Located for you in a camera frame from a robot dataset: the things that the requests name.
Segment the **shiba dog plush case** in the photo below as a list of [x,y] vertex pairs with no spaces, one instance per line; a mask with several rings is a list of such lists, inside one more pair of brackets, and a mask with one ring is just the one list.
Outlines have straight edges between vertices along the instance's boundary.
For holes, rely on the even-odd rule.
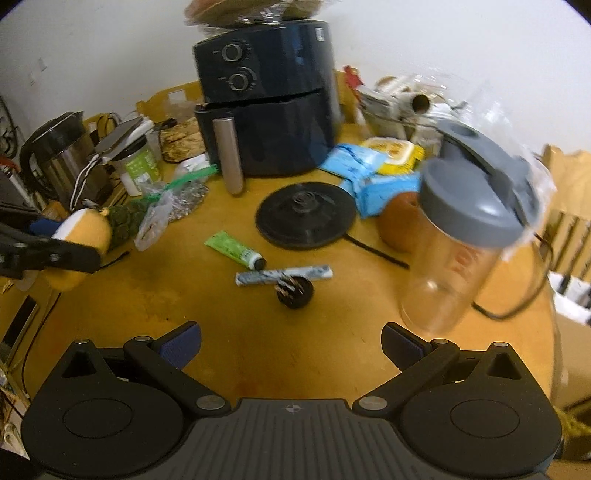
[[91,263],[89,272],[64,267],[48,267],[44,270],[49,285],[57,291],[65,292],[75,288],[100,268],[111,242],[112,229],[105,213],[85,208],[77,210],[62,222],[52,238],[78,248],[83,247],[77,260],[88,260]]

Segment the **green cream tube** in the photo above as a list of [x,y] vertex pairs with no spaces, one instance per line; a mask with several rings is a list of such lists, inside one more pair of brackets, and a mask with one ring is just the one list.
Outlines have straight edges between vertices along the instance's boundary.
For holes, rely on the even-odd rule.
[[228,232],[216,232],[204,242],[204,245],[249,270],[260,271],[266,268],[266,259],[262,254],[244,245]]

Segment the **small black round plug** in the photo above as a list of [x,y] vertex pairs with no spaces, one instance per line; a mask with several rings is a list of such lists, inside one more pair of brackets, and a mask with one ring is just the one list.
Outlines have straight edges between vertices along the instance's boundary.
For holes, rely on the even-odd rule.
[[311,281],[301,276],[283,276],[277,280],[274,289],[280,303],[293,310],[307,306],[315,293]]

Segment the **black smartphone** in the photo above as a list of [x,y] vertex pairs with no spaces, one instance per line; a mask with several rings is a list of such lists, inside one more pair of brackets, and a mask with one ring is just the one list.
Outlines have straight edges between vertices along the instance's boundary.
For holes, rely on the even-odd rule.
[[1,344],[15,348],[24,336],[37,311],[38,303],[31,296],[27,296],[9,324]]

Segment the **steel electric kettle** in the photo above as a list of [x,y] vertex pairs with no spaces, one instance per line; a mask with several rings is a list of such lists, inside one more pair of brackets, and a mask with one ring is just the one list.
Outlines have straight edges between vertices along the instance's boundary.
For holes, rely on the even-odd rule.
[[70,209],[76,179],[94,154],[83,112],[65,112],[33,132],[20,150],[25,186]]

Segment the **grey power bank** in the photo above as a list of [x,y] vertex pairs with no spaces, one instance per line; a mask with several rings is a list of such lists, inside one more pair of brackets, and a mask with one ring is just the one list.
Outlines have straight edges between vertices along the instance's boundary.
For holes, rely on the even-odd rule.
[[96,146],[95,152],[98,155],[106,155],[113,151],[125,138],[135,131],[143,123],[142,117],[127,120],[105,136]]

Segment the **marble pattern flat bar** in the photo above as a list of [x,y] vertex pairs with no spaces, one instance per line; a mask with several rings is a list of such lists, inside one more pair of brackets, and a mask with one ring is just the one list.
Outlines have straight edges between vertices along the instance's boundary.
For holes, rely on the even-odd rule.
[[329,265],[293,267],[287,269],[260,270],[237,273],[235,284],[237,286],[269,285],[276,284],[287,277],[304,277],[310,281],[331,279],[334,273]]

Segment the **white tub green label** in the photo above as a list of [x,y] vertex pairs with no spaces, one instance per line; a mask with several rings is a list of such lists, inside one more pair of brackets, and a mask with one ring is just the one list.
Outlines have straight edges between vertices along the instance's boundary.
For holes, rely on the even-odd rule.
[[145,136],[123,149],[110,163],[130,197],[142,195],[141,185],[161,180],[158,162]]

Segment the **brown round pear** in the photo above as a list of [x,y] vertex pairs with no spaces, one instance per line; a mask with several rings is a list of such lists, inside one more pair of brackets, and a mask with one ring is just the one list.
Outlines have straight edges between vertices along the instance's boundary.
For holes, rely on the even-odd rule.
[[377,225],[381,240],[389,247],[401,253],[413,253],[418,241],[418,194],[404,192],[391,199]]

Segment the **blue wipes pack right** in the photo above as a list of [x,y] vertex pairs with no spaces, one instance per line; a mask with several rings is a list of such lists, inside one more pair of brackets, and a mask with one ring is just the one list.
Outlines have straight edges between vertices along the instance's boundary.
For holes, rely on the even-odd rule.
[[362,219],[376,217],[387,204],[401,193],[420,189],[420,174],[373,175],[360,180],[343,180],[339,186],[353,197]]

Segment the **brown bark slab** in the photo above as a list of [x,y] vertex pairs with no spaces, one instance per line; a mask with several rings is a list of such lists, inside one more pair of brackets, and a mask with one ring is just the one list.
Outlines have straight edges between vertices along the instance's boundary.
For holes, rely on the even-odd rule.
[[161,130],[159,145],[162,160],[170,164],[179,164],[205,152],[204,139],[195,118]]

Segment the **black kettle base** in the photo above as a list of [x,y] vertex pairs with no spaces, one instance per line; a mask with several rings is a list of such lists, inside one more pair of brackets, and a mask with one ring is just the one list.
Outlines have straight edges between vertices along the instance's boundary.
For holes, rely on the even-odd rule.
[[263,238],[294,251],[335,243],[355,220],[353,196],[325,182],[287,185],[267,196],[256,210],[256,229]]

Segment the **wooden chair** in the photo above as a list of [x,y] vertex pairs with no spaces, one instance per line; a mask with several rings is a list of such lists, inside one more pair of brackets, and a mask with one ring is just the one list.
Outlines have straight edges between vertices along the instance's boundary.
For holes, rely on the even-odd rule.
[[551,270],[590,281],[590,153],[547,145],[542,163],[557,188],[542,231],[554,251]]

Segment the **yellow wipes pack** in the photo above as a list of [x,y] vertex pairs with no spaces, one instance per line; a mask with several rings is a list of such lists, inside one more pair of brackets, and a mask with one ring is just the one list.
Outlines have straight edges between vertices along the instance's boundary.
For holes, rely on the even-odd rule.
[[372,137],[361,143],[387,156],[377,174],[384,176],[413,173],[425,159],[425,150],[410,141],[388,137]]

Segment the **blue wipes pack left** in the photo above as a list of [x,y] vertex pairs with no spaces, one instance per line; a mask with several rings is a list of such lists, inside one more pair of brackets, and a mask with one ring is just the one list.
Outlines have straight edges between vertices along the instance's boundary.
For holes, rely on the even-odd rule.
[[353,144],[338,144],[318,168],[339,178],[360,181],[378,172],[388,156],[380,151]]

